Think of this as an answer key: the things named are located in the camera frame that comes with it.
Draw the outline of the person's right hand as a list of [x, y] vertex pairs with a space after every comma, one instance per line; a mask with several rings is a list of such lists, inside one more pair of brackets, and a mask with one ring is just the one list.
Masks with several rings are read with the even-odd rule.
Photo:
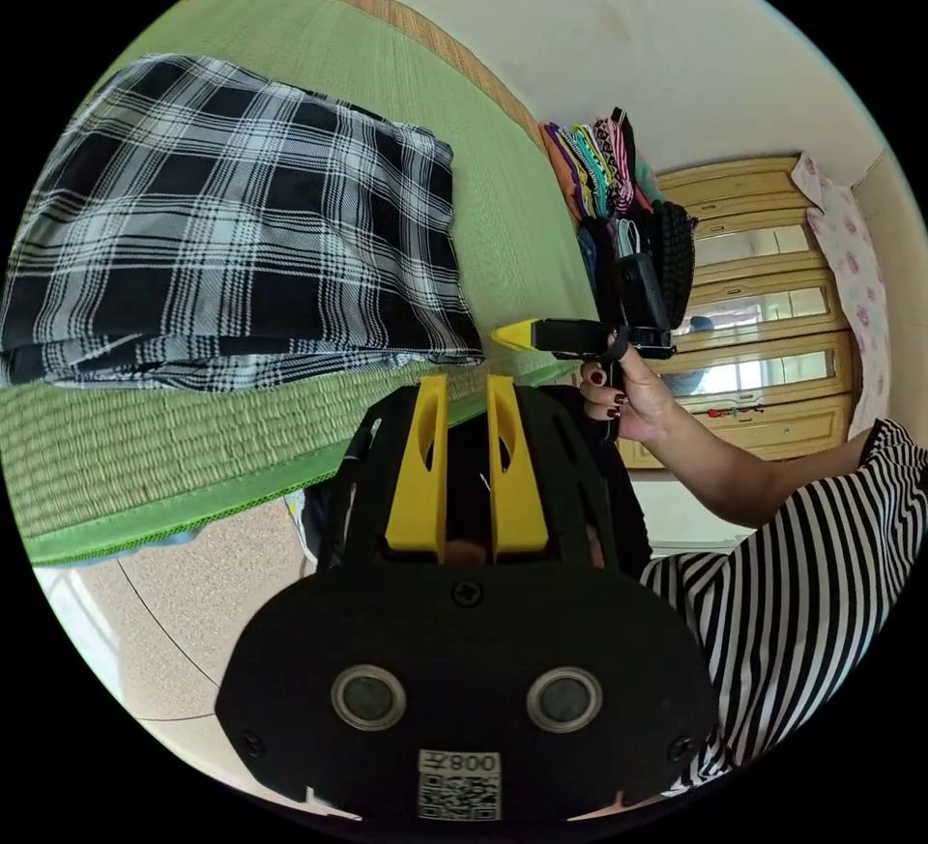
[[588, 361], [580, 370], [585, 414], [618, 436], [647, 446], [664, 444], [675, 430], [679, 409], [659, 377], [628, 345], [620, 359]]

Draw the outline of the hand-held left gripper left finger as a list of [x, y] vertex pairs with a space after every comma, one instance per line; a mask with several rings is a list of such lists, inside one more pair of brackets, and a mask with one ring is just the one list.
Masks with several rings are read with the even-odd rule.
[[445, 560], [448, 479], [448, 382], [421, 380], [406, 433], [385, 540], [399, 555]]

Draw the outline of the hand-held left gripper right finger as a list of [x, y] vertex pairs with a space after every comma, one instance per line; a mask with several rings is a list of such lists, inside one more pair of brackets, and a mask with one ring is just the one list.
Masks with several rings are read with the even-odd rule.
[[493, 561], [539, 554], [548, 531], [513, 381], [487, 378]]

